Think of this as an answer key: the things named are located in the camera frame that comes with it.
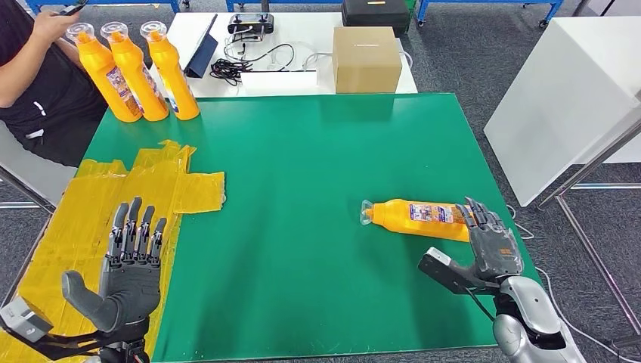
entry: black plastic case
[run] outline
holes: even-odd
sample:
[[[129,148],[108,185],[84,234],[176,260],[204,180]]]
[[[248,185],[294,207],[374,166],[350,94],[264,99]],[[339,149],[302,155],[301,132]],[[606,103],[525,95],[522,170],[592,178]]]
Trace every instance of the black plastic case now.
[[[397,38],[410,25],[405,0],[343,0],[341,12],[344,26],[391,26]]]

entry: yellow plastic bottle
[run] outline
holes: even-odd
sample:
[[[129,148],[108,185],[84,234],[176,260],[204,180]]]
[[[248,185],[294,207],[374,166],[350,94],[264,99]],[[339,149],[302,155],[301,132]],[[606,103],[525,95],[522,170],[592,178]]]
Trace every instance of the yellow plastic bottle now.
[[[372,204],[363,200],[361,224],[381,225],[392,232],[469,242],[463,216],[454,204],[392,199]]]
[[[160,121],[169,115],[165,98],[143,64],[142,50],[129,38],[127,26],[118,21],[106,23],[101,35],[109,41],[113,59],[122,71],[125,81],[149,121]]]
[[[113,115],[125,123],[140,119],[142,111],[114,62],[111,51],[96,39],[94,27],[89,23],[75,23],[67,29],[67,38],[76,43],[80,63]]]
[[[149,54],[163,79],[176,117],[193,119],[200,109],[191,93],[178,62],[178,51],[167,39],[167,26],[159,21],[147,21],[141,26],[141,35],[147,40]]]

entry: bottle cap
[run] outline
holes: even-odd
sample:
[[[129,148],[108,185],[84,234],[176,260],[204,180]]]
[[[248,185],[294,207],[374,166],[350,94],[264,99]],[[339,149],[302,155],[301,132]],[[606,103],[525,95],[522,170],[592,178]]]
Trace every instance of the bottle cap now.
[[[374,217],[374,205],[369,200],[363,200],[361,203],[361,224],[369,225]]]
[[[94,26],[90,23],[75,23],[67,28],[67,38],[76,44],[87,43],[95,39]]]
[[[129,37],[129,29],[124,23],[112,21],[102,26],[101,36],[109,43],[118,43]]]
[[[158,42],[167,37],[167,26],[160,21],[147,21],[141,26],[141,35],[148,42]]]

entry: gray carpet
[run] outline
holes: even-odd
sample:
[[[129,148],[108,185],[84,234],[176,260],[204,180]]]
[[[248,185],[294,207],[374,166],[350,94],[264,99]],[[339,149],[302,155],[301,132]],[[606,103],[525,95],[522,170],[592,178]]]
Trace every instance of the gray carpet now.
[[[578,0],[566,0],[558,15],[569,16],[577,3]],[[258,5],[246,5],[246,11],[258,9]],[[454,92],[457,95],[506,202],[513,206],[518,203],[482,129],[539,39],[538,21],[548,9],[547,5],[530,5],[523,9],[514,4],[433,4],[429,7],[426,25],[418,28],[413,22],[410,32],[401,39],[405,50],[413,56],[412,74],[419,92]],[[226,11],[221,0],[192,0],[191,10]],[[271,10],[338,11],[339,6],[272,5]],[[172,12],[166,5],[157,9],[151,6],[89,7],[83,11],[82,18],[97,28],[107,21],[124,20],[130,29],[138,29],[148,20],[169,24]],[[135,31],[132,31],[132,38],[143,45]],[[641,182],[641,164],[602,166],[590,176],[590,181]],[[4,199],[6,193],[10,191],[0,183],[0,198]],[[635,228],[641,222],[635,203],[639,196],[639,191],[571,191],[566,200],[619,281],[629,303],[641,314],[641,273],[637,268],[641,250],[639,232]],[[632,216],[632,220],[623,220],[624,216]],[[2,217],[0,243],[4,248],[0,250],[3,276],[0,296],[6,293],[43,223],[43,215],[33,211]],[[526,242],[528,252],[536,266],[550,274],[556,298],[575,326],[603,341],[633,333],[557,205],[552,204],[544,211],[532,206],[518,209],[517,220],[536,235],[535,239]],[[578,334],[574,338],[588,362],[618,361]],[[621,353],[628,358],[641,359],[638,347]],[[506,360],[496,349],[457,349],[296,361],[478,363]]]

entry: yellow plastic sheet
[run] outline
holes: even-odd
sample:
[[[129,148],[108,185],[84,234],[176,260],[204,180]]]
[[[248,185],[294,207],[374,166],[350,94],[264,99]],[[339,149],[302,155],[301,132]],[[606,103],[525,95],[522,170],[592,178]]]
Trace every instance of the yellow plastic sheet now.
[[[38,306],[54,323],[52,334],[66,336],[91,333],[93,324],[80,315],[62,297],[60,276],[77,270],[89,289],[98,291],[102,259],[116,207],[142,197],[141,211],[153,204],[156,213],[152,225],[167,218],[161,259],[161,300],[150,316],[146,351],[153,354],[165,305],[181,213],[220,210],[225,201],[225,174],[188,174],[189,158],[195,147],[181,147],[163,141],[161,148],[140,149],[134,165],[127,172],[120,160],[98,163],[83,160],[71,180],[56,213],[51,218],[33,260],[18,286],[18,295]],[[74,357],[61,361],[82,362]],[[0,361],[39,363],[45,356],[23,345],[5,332],[0,333]]]

